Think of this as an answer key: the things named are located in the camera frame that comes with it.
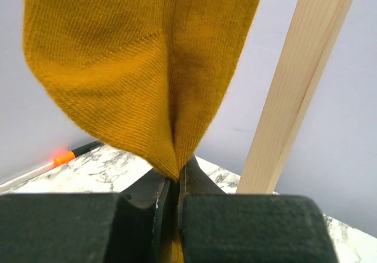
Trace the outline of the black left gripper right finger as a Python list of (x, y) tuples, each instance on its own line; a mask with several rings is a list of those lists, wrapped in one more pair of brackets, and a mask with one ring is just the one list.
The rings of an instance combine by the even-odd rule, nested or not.
[(181, 171), (178, 227), (186, 262), (338, 260), (313, 200), (295, 195), (226, 194), (196, 158)]

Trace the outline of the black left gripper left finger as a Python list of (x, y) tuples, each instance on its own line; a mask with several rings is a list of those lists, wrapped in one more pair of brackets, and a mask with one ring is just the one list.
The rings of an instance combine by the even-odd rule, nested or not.
[(149, 171), (122, 192), (1, 196), (2, 262), (169, 260), (171, 182)]

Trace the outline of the mustard sock striped cuff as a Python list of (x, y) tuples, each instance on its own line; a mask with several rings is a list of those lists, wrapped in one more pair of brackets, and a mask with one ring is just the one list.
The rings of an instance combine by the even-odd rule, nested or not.
[(259, 2), (24, 0), (24, 56), (77, 126), (178, 180), (220, 107)]

